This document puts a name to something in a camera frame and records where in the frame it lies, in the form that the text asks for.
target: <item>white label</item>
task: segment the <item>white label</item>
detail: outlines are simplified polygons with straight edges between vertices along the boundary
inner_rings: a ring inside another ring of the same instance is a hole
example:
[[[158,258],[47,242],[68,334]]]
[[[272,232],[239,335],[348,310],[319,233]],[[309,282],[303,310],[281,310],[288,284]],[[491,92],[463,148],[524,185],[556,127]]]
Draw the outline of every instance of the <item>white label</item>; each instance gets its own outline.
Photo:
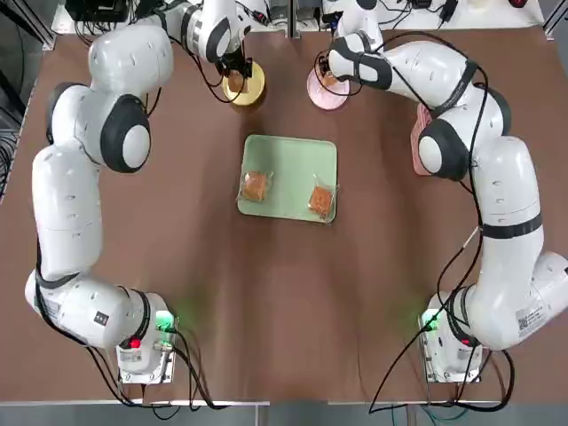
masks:
[[[142,360],[142,351],[120,351],[121,362],[139,362]]]
[[[526,308],[519,309],[515,314],[517,316],[518,336],[520,338],[534,333],[547,322],[544,304],[539,297],[532,300]]]
[[[35,299],[36,299],[35,306],[39,311],[39,305],[37,304],[37,297]],[[59,309],[61,309],[61,304],[58,304],[57,302],[54,302],[52,300],[48,300],[45,297],[42,298],[42,301],[43,301],[43,307],[47,311],[47,316],[50,317],[51,321],[53,321],[54,324],[59,324],[58,316],[59,316]]]

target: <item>pink plate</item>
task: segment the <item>pink plate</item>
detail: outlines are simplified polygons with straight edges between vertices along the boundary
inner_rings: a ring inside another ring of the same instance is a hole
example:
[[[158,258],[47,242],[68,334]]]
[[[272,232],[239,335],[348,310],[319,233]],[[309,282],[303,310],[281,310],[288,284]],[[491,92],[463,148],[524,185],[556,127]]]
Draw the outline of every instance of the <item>pink plate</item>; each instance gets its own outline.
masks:
[[[318,77],[314,70],[312,70],[310,75],[308,75],[306,86],[308,89],[308,95],[312,102],[317,107],[327,111],[340,107],[348,98],[347,96],[338,96],[326,91],[326,89],[318,81]],[[349,93],[349,82],[337,82],[333,86],[329,86],[328,89],[335,93],[347,95]]]

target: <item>yellow plate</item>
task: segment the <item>yellow plate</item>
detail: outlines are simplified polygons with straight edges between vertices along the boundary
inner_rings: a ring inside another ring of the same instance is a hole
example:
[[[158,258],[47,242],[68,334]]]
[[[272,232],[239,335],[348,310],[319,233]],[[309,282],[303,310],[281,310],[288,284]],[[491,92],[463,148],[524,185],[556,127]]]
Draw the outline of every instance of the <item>yellow plate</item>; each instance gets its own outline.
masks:
[[[260,98],[260,95],[263,94],[263,90],[264,71],[256,62],[252,63],[252,77],[247,79],[247,92],[241,93],[237,98],[235,96],[237,96],[238,92],[231,91],[229,89],[229,81],[226,77],[223,78],[223,93],[227,99],[234,99],[234,105],[240,107],[254,104]]]

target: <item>green indicator light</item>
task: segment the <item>green indicator light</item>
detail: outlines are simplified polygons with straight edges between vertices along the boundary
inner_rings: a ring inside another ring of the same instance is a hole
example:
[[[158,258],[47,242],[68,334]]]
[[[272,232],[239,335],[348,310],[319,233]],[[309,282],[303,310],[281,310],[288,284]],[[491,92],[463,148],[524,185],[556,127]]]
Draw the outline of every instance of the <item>green indicator light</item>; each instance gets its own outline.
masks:
[[[156,313],[156,328],[160,331],[174,327],[174,316],[169,311],[158,311]]]
[[[428,309],[422,314],[422,324],[424,326],[428,325],[426,331],[433,331],[438,329],[438,318],[436,309]]]

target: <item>label sticker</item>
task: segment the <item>label sticker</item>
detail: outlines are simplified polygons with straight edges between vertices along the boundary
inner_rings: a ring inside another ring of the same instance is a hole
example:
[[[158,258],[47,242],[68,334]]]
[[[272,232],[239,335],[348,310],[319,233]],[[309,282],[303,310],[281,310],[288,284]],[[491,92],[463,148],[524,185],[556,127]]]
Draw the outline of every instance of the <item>label sticker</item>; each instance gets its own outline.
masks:
[[[544,303],[537,297],[524,309],[515,312],[518,323],[518,336],[524,338],[540,327],[547,321],[547,314],[544,310]]]
[[[106,327],[108,321],[108,315],[104,314],[103,312],[97,311],[93,321],[95,321],[97,324],[100,324],[103,327]]]
[[[142,351],[120,351],[121,362],[139,362],[142,360]]]
[[[43,300],[43,306],[47,311],[47,316],[50,317],[51,321],[53,321],[54,324],[59,324],[58,316],[59,316],[59,310],[61,309],[61,304],[58,304],[57,302],[54,302],[52,300],[47,300],[45,297],[42,298],[42,300]],[[35,302],[35,307],[39,311],[39,306],[37,304],[37,296],[34,296],[34,302]]]

